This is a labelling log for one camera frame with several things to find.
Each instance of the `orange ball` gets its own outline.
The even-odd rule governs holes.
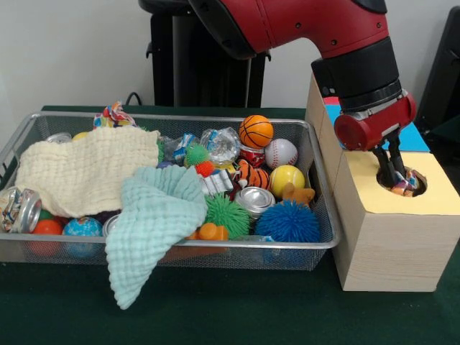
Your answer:
[[[34,235],[62,235],[63,226],[54,219],[44,219],[37,223]]]
[[[63,226],[59,221],[54,219],[43,219],[37,223],[37,226],[33,232],[34,235],[62,235]],[[51,257],[59,252],[59,248],[62,244],[59,242],[42,242],[42,241],[31,241],[29,248],[36,255],[41,257]]]
[[[273,139],[273,125],[265,116],[248,116],[239,126],[239,139],[245,146],[262,149]]]

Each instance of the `wire mesh basket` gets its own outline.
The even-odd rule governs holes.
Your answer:
[[[40,112],[27,117],[0,152],[0,190],[14,185],[19,158],[30,145],[60,132],[75,135],[90,131],[93,115]],[[163,115],[133,117],[140,127],[148,130],[157,129],[162,135],[172,138],[181,137],[186,132],[199,137],[205,129],[238,129],[243,120]],[[308,187],[316,191],[316,197],[310,207],[320,224],[320,242],[182,240],[171,248],[160,265],[313,270],[326,250],[338,244],[341,227],[313,127],[300,120],[272,119],[271,122],[275,130],[275,139],[287,139],[298,148],[296,166],[305,174]],[[106,264],[105,238],[0,234],[0,262]]]

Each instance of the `basketball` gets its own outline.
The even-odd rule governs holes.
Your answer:
[[[272,138],[273,126],[265,116],[248,116],[239,126],[239,139],[244,146],[263,149]]]

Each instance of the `mint green towel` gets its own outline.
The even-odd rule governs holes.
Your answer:
[[[121,189],[123,211],[106,240],[111,288],[121,309],[137,298],[166,252],[205,220],[194,167],[141,167]]]

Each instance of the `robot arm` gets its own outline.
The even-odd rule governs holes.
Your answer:
[[[386,184],[405,175],[398,135],[414,120],[412,97],[401,89],[388,34],[385,0],[189,0],[222,48],[247,59],[300,37],[321,53],[312,63],[323,96],[337,96],[334,128],[349,150],[372,150]],[[382,144],[390,142],[388,159]]]

